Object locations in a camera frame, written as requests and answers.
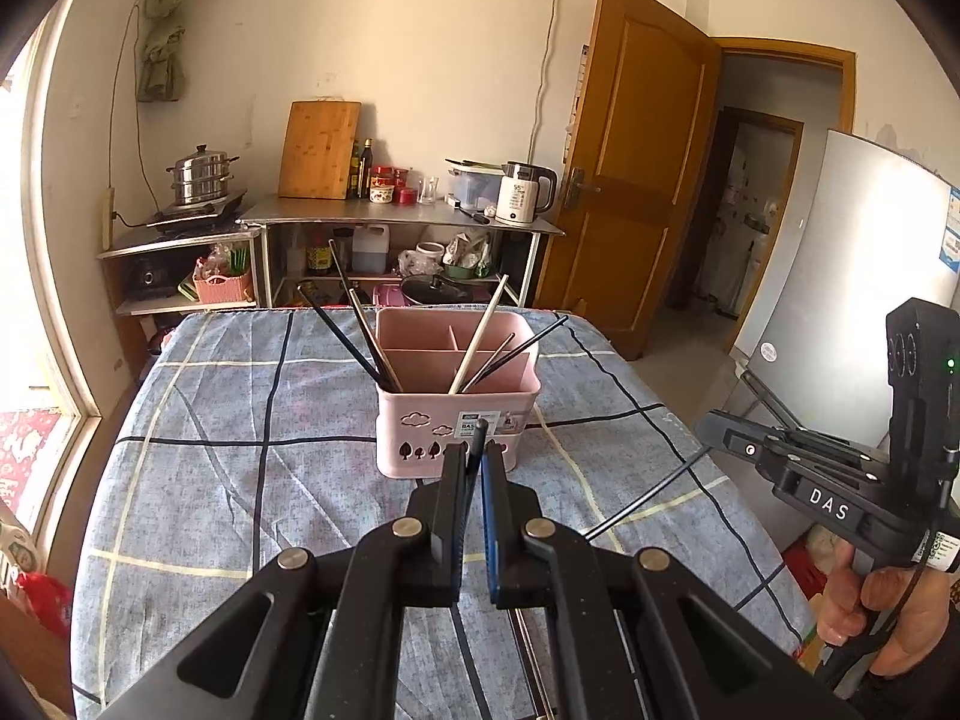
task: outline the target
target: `red fabric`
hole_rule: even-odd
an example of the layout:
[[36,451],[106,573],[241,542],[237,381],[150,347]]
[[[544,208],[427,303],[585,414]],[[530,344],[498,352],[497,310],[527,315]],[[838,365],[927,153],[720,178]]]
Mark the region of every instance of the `red fabric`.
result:
[[803,595],[806,596],[806,600],[809,601],[813,596],[824,591],[824,587],[827,586],[827,577],[814,565],[810,552],[806,550],[806,534],[790,544],[782,552],[782,556],[786,567],[797,580]]
[[61,417],[47,409],[0,412],[0,499],[16,512],[37,453]]

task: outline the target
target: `red jar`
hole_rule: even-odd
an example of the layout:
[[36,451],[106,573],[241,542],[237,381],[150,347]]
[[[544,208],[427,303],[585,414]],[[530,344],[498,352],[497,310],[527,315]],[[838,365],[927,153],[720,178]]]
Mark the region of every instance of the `red jar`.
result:
[[397,186],[397,179],[394,175],[394,169],[389,165],[374,166],[370,175],[370,185],[371,187]]

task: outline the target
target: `black chopstick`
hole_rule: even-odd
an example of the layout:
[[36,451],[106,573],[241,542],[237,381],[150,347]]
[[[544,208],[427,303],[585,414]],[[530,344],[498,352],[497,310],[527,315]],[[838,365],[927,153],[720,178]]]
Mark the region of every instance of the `black chopstick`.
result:
[[388,369],[387,362],[384,360],[383,355],[380,354],[380,350],[377,347],[376,340],[373,338],[373,335],[370,332],[370,326],[366,323],[366,320],[361,313],[363,308],[360,305],[359,298],[356,298],[356,293],[353,294],[353,297],[350,296],[349,282],[347,282],[347,274],[344,273],[344,268],[340,264],[340,258],[337,257],[337,247],[333,238],[328,239],[328,245],[330,246],[330,259],[333,260],[333,265],[336,266],[337,274],[340,276],[340,283],[343,285],[344,294],[347,295],[347,303],[353,309],[353,315],[356,317],[357,324],[360,325],[360,334],[363,336],[363,340],[367,343],[367,348],[370,351],[370,356],[373,357],[373,365],[376,366],[377,371],[380,374],[380,381],[387,382],[387,386],[381,386],[381,389],[385,389],[387,392],[400,392],[400,382],[391,375],[390,370]]
[[344,348],[349,351],[354,360],[359,362],[361,367],[363,367],[363,370],[366,370],[371,379],[373,379],[373,381],[378,384],[381,389],[390,391],[389,386],[384,386],[384,380],[376,368],[367,362],[367,358],[360,353],[360,350],[353,345],[352,341],[347,338],[347,336],[344,336],[344,331],[337,327],[337,323],[333,322],[333,319],[330,319],[330,314],[325,312],[323,308],[320,307],[320,304],[314,298],[312,298],[311,295],[307,294],[307,290],[304,290],[304,285],[296,285],[296,291],[299,292],[304,297],[304,300],[310,304],[310,307],[317,312],[317,316],[319,316],[320,319],[323,319],[323,324],[330,328],[330,332],[337,337],[337,341],[344,345]]
[[343,266],[340,265],[340,260],[337,257],[336,244],[333,242],[333,238],[329,238],[326,242],[330,246],[330,259],[332,259],[333,264],[337,266],[337,274],[340,276],[340,283],[344,287],[344,293],[347,295],[347,300],[349,300],[350,285],[347,283],[347,274],[344,274]]
[[522,354],[531,346],[534,346],[534,344],[537,341],[540,341],[544,336],[547,336],[550,333],[552,333],[554,330],[560,327],[568,319],[570,319],[570,314],[564,314],[563,317],[560,317],[559,319],[557,319],[557,321],[551,324],[549,327],[544,327],[544,329],[539,331],[539,333],[536,333],[536,335],[533,338],[527,338],[527,340],[524,341],[520,346],[517,346],[517,348],[507,352],[503,357],[501,357],[496,362],[492,362],[491,365],[489,365],[487,369],[480,376],[477,376],[477,380],[472,384],[474,385],[480,384],[480,382],[486,379],[488,375],[493,373],[495,370],[499,370],[501,367],[503,367],[503,365],[507,365],[507,362],[510,362],[510,360],[512,360],[514,357],[517,357],[518,354]]

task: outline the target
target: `electric kettle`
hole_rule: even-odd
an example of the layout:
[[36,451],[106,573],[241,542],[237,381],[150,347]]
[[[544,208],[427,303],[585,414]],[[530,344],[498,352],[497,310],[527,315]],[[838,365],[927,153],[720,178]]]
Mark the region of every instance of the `electric kettle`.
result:
[[[503,172],[500,195],[496,201],[498,221],[518,227],[527,226],[533,224],[536,214],[542,214],[553,206],[557,194],[557,174],[553,170],[524,162],[507,162]],[[541,178],[550,182],[546,200],[541,200],[544,193]]]

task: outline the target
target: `metal screw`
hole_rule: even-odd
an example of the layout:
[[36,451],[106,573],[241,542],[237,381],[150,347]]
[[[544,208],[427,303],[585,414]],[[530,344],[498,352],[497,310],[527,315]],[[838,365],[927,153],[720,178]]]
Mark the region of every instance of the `metal screw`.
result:
[[530,536],[530,538],[550,538],[554,533],[557,533],[557,526],[549,519],[534,517],[527,520],[523,530],[527,532],[527,536]]
[[419,536],[419,532],[424,529],[424,524],[416,517],[400,517],[394,521],[394,536],[399,538],[413,538]]
[[640,565],[648,571],[665,571],[670,565],[670,556],[656,547],[645,549],[640,553]]
[[283,550],[283,552],[277,556],[277,564],[280,568],[293,571],[294,569],[304,567],[309,557],[304,548],[291,547],[290,549]]

